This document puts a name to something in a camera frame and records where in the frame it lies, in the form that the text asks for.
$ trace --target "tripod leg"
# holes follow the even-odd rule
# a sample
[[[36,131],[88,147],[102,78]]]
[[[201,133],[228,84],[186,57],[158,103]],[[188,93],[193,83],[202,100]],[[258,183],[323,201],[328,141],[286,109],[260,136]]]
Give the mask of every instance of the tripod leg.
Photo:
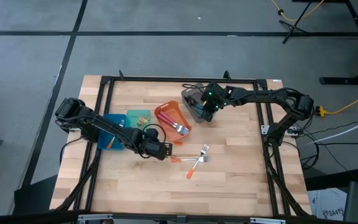
[[[296,21],[296,23],[295,23],[294,25],[290,25],[290,26],[291,26],[291,29],[290,29],[289,33],[287,34],[287,36],[284,38],[283,44],[285,44],[285,43],[287,42],[288,38],[290,38],[292,32],[293,32],[295,29],[297,29],[297,30],[299,30],[299,31],[302,31],[302,32],[306,32],[306,31],[304,31],[304,30],[302,30],[302,29],[297,28],[296,25],[298,25],[299,21],[302,19],[302,17],[303,17],[303,15],[305,14],[306,10],[308,10],[310,4],[311,4],[311,1],[310,1],[309,4],[305,7],[305,9],[303,10],[301,16],[298,18],[298,20]]]

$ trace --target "gray floor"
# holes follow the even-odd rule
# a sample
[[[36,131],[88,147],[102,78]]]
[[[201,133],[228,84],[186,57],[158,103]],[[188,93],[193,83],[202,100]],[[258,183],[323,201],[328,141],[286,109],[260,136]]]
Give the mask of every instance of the gray floor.
[[[305,4],[277,0],[288,17]],[[358,13],[358,1],[352,1]],[[72,30],[80,0],[0,0],[0,30]],[[80,30],[284,31],[270,1],[89,1]],[[343,4],[323,4],[300,26],[308,31],[354,32]],[[297,38],[286,45],[276,37],[77,37],[57,105],[78,96],[83,75],[274,78],[338,109],[358,99],[358,86],[321,86],[318,77],[358,73],[358,39]],[[36,131],[45,111],[68,37],[0,37],[0,215],[9,213]],[[323,119],[310,131],[358,120],[358,104]],[[316,134],[323,137],[330,133]],[[50,124],[33,182],[58,172],[67,135]],[[337,139],[358,141],[358,130]],[[302,146],[301,156],[314,152]],[[347,168],[358,168],[358,147],[330,147]],[[316,168],[343,171],[324,150]]]

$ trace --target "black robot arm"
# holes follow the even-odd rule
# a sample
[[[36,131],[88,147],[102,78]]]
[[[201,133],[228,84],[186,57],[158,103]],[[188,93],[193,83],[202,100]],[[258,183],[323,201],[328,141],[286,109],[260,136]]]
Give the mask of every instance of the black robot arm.
[[[158,132],[154,128],[142,131],[138,128],[123,128],[120,125],[96,114],[85,106],[82,100],[64,99],[56,110],[58,125],[68,132],[69,128],[80,128],[81,135],[88,141],[98,142],[99,129],[114,135],[124,146],[135,153],[164,160],[168,147],[158,140]]]
[[[280,146],[285,131],[297,121],[303,121],[312,116],[314,101],[307,95],[291,88],[279,90],[246,90],[234,86],[222,88],[215,82],[211,82],[201,95],[202,118],[211,121],[213,114],[225,106],[240,106],[246,103],[276,103],[280,105],[287,115],[278,123],[270,125],[265,142],[272,146]]]

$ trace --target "black floor stripe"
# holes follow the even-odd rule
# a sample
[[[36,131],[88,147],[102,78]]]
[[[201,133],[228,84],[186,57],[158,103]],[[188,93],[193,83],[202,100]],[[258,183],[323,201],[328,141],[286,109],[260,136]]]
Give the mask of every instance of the black floor stripe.
[[[9,30],[0,30],[0,35],[8,36],[68,36],[73,35],[72,31],[9,31]]]
[[[229,31],[3,31],[5,36],[238,36],[285,37],[288,32],[229,32]],[[294,32],[292,37],[358,37],[358,32]]]
[[[78,32],[78,29],[80,28],[87,3],[88,0],[82,1],[80,11],[78,12],[77,20],[73,28],[73,32]],[[25,172],[24,180],[22,182],[21,187],[29,186],[34,176],[35,168],[37,167],[38,159],[41,154],[42,145],[44,144],[45,137],[47,135],[49,123],[53,115],[53,110],[55,109],[56,100],[59,95],[60,88],[62,87],[63,79],[66,74],[67,65],[70,60],[71,53],[73,51],[75,39],[76,36],[72,35],[70,37],[70,40],[68,41],[68,45],[63,57],[62,64],[60,66],[58,77],[56,79],[55,85],[53,86],[52,94],[50,95],[47,109],[45,110],[44,117],[42,119],[40,128],[38,130],[37,136],[32,146],[30,162],[29,165],[27,166],[27,170]]]

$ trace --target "metal fork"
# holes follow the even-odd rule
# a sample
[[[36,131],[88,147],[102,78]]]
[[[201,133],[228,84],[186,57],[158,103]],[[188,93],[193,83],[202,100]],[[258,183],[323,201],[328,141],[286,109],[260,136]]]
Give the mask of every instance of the metal fork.
[[[174,122],[164,111],[160,111],[160,113],[157,116],[158,116],[158,118],[165,121],[166,123],[171,124],[172,127],[174,127],[178,131],[178,133],[181,135],[186,135],[190,132],[190,130],[188,128]]]
[[[201,149],[201,154],[199,156],[199,158],[197,159],[196,163],[194,164],[193,168],[191,168],[191,170],[187,173],[186,177],[187,179],[190,179],[191,176],[193,175],[194,173],[194,170],[196,169],[196,166],[198,164],[198,162],[200,161],[200,159],[205,156],[206,152],[208,151],[209,149],[209,145],[208,144],[204,144],[203,148]]]
[[[198,159],[177,159],[177,158],[171,158],[171,162],[182,162],[182,161],[197,161]],[[208,156],[201,156],[200,162],[208,162],[209,157]]]

